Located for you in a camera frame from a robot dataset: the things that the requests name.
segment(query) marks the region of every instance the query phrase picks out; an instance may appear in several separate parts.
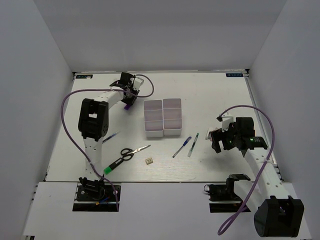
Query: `white wall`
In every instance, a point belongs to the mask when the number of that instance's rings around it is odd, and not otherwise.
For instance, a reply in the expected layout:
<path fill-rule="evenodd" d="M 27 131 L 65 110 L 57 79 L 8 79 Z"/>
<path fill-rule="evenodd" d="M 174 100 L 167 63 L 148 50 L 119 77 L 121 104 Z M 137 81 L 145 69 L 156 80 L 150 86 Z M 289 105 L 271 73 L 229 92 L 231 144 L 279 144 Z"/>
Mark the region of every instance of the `white wall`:
<path fill-rule="evenodd" d="M 72 73 L 32 0 L 0 1 L 0 239 L 20 239 Z"/>
<path fill-rule="evenodd" d="M 288 0 L 250 71 L 258 106 L 274 124 L 276 160 L 303 200 L 315 240 L 320 239 L 319 9 L 318 0 Z"/>
<path fill-rule="evenodd" d="M 74 72 L 250 68 L 286 0 L 34 0 Z"/>

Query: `blue pen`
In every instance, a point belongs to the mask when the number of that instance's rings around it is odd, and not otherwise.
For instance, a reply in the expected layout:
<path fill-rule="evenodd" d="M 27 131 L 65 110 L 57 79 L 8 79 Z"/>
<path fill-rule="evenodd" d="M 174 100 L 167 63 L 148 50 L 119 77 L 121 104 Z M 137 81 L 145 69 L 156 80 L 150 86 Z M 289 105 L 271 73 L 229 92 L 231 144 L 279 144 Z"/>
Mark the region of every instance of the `blue pen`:
<path fill-rule="evenodd" d="M 173 158 L 175 157 L 175 156 L 177 156 L 177 154 L 181 151 L 181 149 L 183 149 L 184 148 L 184 146 L 185 145 L 187 145 L 187 143 L 190 141 L 192 139 L 192 137 L 190 136 L 190 137 L 188 137 L 186 140 L 185 140 L 185 142 L 183 143 L 183 145 L 179 148 L 179 150 L 178 151 L 176 151 L 176 153 L 172 156 Z"/>
<path fill-rule="evenodd" d="M 104 144 L 106 141 L 112 139 L 115 135 L 117 135 L 118 133 L 120 133 L 120 131 L 115 132 L 114 134 L 108 136 L 105 140 L 102 141 L 102 143 Z"/>

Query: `pen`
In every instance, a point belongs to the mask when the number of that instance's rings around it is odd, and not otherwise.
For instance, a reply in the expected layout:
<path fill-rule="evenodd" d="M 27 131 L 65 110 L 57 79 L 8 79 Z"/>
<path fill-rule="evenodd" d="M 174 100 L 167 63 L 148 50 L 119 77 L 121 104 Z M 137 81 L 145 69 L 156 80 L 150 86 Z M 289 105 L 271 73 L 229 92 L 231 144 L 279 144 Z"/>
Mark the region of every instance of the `pen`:
<path fill-rule="evenodd" d="M 184 141 L 183 145 L 182 145 L 182 146 L 179 148 L 179 150 L 176 151 L 176 153 L 172 156 L 173 158 L 175 158 L 175 156 L 177 156 L 177 154 L 181 151 L 181 149 L 183 149 L 184 146 L 187 145 L 187 143 L 190 141 L 191 138 L 192 138 L 192 137 L 190 136 L 190 137 L 188 137 L 188 138 Z"/>
<path fill-rule="evenodd" d="M 188 157 L 189 157 L 189 158 L 191 157 L 192 151 L 194 150 L 194 147 L 195 147 L 195 145 L 196 145 L 196 141 L 197 141 L 197 139 L 198 139 L 198 136 L 199 136 L 199 133 L 196 134 L 195 139 L 194 139 L 193 144 L 192 144 L 192 147 L 191 147 L 190 150 L 189 150 L 189 153 L 188 153 Z"/>
<path fill-rule="evenodd" d="M 118 133 L 120 133 L 120 131 L 116 131 L 114 134 L 111 134 L 110 136 L 108 136 L 106 139 L 104 139 L 102 141 L 102 143 L 104 144 L 106 141 L 112 139 L 115 135 L 117 135 Z"/>

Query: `scissor blade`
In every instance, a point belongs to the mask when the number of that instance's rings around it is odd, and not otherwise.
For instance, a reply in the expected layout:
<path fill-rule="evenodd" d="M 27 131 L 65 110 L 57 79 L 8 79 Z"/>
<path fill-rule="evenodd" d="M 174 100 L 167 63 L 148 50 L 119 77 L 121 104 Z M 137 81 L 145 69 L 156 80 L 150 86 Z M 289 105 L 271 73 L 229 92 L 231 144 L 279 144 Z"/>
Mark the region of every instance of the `scissor blade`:
<path fill-rule="evenodd" d="M 144 149 L 147 149 L 148 147 L 150 147 L 151 145 L 147 145 L 147 146 L 143 146 L 143 147 L 140 147 L 140 148 L 137 148 L 136 150 L 134 150 L 133 152 L 130 152 L 131 154 L 134 154 L 134 153 L 137 153 L 137 152 L 140 152 Z"/>

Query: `white platform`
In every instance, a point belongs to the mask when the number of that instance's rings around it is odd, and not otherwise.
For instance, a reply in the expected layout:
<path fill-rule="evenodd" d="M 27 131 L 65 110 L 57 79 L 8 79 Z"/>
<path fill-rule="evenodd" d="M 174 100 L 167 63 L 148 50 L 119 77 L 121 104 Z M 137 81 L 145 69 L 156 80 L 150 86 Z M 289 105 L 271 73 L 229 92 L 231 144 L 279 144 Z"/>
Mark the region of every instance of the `white platform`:
<path fill-rule="evenodd" d="M 107 136 L 121 131 L 103 145 L 102 166 L 106 168 L 120 157 L 123 148 L 136 149 L 151 144 L 133 159 L 124 162 L 106 177 L 114 182 L 222 182 L 229 174 L 247 174 L 252 180 L 253 173 L 237 149 L 219 154 L 205 140 L 209 127 L 221 127 L 216 117 L 226 108 L 245 104 L 252 105 L 245 79 L 226 77 L 225 73 L 146 73 L 154 83 L 154 95 L 138 98 L 134 106 L 124 110 L 120 102 L 109 111 Z M 91 79 L 75 79 L 72 90 L 108 88 L 120 73 L 94 74 Z M 141 87 L 140 95 L 151 91 L 148 81 Z M 66 125 L 77 143 L 84 148 L 78 121 L 84 98 L 94 98 L 99 92 L 77 93 L 71 96 L 66 113 Z M 180 137 L 146 138 L 144 131 L 144 100 L 164 98 L 182 99 L 182 134 Z M 252 117 L 256 136 L 261 136 L 254 110 L 236 108 L 230 111 L 235 117 Z M 188 151 L 196 134 L 199 138 L 191 158 Z M 187 137 L 191 142 L 177 155 Z M 146 165 L 145 159 L 153 163 Z M 49 163 L 47 181 L 77 182 L 85 177 L 85 157 L 76 149 L 61 128 Z"/>
<path fill-rule="evenodd" d="M 205 183 L 122 183 L 119 212 L 72 212 L 77 183 L 40 182 L 24 235 L 35 240 L 261 240 L 254 212 L 244 212 L 222 236 L 231 213 L 210 213 Z M 285 183 L 296 198 L 292 184 Z M 303 218 L 297 240 L 310 239 Z M 264 240 L 292 238 L 264 238 Z"/>

